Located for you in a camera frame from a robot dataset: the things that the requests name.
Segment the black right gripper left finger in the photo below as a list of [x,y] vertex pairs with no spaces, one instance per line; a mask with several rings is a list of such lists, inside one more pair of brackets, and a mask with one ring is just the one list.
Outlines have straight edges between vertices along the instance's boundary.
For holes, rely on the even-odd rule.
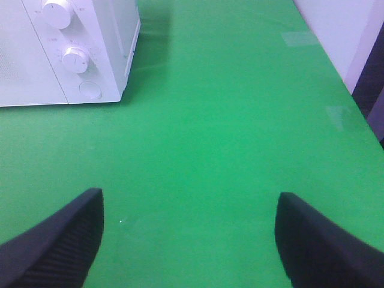
[[1,287],[82,287],[103,230],[103,191],[90,188],[1,244]]

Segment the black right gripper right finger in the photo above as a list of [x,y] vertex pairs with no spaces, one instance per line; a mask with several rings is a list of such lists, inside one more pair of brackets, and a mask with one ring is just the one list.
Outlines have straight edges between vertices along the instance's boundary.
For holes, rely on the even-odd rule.
[[279,195],[274,235],[293,287],[383,287],[383,252],[293,193]]

